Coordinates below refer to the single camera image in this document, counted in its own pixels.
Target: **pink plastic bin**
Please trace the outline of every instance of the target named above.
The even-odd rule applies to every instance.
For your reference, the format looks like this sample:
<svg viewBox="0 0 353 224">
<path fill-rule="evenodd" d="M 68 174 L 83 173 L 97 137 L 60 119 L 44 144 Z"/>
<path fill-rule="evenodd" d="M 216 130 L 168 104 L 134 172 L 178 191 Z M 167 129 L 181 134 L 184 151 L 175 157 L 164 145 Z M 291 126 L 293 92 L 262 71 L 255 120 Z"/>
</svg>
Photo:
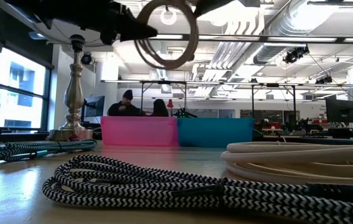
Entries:
<svg viewBox="0 0 353 224">
<path fill-rule="evenodd" d="M 177 118 L 101 117 L 101 136 L 106 145 L 178 146 Z"/>
</svg>

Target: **black and white braided cable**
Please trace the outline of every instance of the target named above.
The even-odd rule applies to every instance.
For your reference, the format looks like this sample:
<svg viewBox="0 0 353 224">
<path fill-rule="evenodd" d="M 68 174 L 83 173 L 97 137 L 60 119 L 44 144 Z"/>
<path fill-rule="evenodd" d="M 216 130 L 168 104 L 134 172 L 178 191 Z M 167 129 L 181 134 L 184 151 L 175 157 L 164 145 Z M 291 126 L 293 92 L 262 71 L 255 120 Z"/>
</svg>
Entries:
<svg viewBox="0 0 353 224">
<path fill-rule="evenodd" d="M 352 202 L 310 196 L 308 186 L 144 168 L 103 156 L 74 157 L 42 190 L 55 202 L 84 207 L 237 208 L 314 223 L 353 223 Z"/>
<path fill-rule="evenodd" d="M 95 140 L 75 142 L 8 142 L 0 146 L 0 161 L 35 159 L 61 152 L 90 151 L 97 146 Z"/>
</svg>

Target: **coiled cable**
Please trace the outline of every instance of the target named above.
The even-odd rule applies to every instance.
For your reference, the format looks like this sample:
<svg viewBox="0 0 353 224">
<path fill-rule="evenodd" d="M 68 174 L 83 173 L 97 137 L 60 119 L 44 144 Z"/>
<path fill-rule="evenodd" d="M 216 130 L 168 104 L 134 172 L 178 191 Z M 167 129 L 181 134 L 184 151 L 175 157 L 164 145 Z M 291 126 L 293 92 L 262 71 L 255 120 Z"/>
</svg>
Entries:
<svg viewBox="0 0 353 224">
<path fill-rule="evenodd" d="M 138 51 L 140 57 L 146 62 L 146 64 L 150 65 L 153 68 L 158 69 L 165 69 L 165 70 L 172 70 L 179 68 L 180 66 L 184 65 L 186 62 L 194 59 L 194 53 L 197 49 L 197 45 L 199 42 L 199 30 L 197 26 L 197 18 L 193 14 L 191 8 L 186 4 L 184 0 L 152 0 L 145 5 L 141 12 L 139 13 L 138 17 L 136 18 L 140 23 L 147 24 L 149 21 L 149 17 L 153 11 L 159 6 L 173 6 L 180 9 L 183 14 L 186 16 L 187 21 L 190 25 L 190 39 L 189 43 L 183 52 L 183 54 L 175 60 L 166 60 L 161 58 L 157 52 L 153 49 L 153 46 L 150 44 L 148 39 L 144 40 L 134 40 L 134 46 Z M 151 63 L 142 53 L 141 49 L 146 52 L 151 58 L 153 58 L 158 64 L 162 65 L 155 65 Z"/>
<path fill-rule="evenodd" d="M 90 151 L 97 146 L 95 140 L 74 142 L 8 142 L 0 146 L 0 161 L 14 162 L 36 159 L 61 152 Z"/>
<path fill-rule="evenodd" d="M 353 202 L 341 200 L 338 194 L 335 199 L 317 197 L 323 189 L 333 186 L 230 180 L 144 168 L 95 155 L 70 159 L 42 187 L 47 198 L 74 206 L 233 208 L 314 223 L 353 223 Z"/>
<path fill-rule="evenodd" d="M 220 156 L 245 180 L 279 184 L 353 184 L 353 146 L 292 142 L 245 142 Z"/>
</svg>

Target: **black beanie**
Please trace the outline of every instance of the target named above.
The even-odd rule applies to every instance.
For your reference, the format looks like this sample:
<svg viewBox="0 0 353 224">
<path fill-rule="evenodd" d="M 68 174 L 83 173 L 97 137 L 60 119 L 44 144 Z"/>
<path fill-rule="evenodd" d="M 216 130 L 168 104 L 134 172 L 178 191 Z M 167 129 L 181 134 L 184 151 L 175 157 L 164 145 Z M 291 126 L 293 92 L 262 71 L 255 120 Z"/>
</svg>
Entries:
<svg viewBox="0 0 353 224">
<path fill-rule="evenodd" d="M 124 95 L 122 96 L 123 98 L 126 98 L 128 100 L 132 100 L 133 99 L 133 92 L 132 90 L 126 90 L 124 92 Z"/>
</svg>

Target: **table surface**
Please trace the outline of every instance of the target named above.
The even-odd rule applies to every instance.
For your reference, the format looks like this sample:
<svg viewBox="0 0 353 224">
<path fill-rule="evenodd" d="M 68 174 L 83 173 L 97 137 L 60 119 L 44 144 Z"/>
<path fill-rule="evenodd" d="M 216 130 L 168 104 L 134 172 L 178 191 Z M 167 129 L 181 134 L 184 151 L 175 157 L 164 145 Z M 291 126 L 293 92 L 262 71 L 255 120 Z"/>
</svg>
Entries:
<svg viewBox="0 0 353 224">
<path fill-rule="evenodd" d="M 224 149 L 99 146 L 87 154 L 120 159 L 139 166 L 193 172 L 220 177 L 225 175 L 219 155 Z M 43 182 L 59 165 L 77 154 L 57 154 L 33 161 L 0 161 L 0 223 L 273 223 L 274 218 L 239 213 L 171 210 L 106 210 L 75 208 L 47 199 Z"/>
</svg>

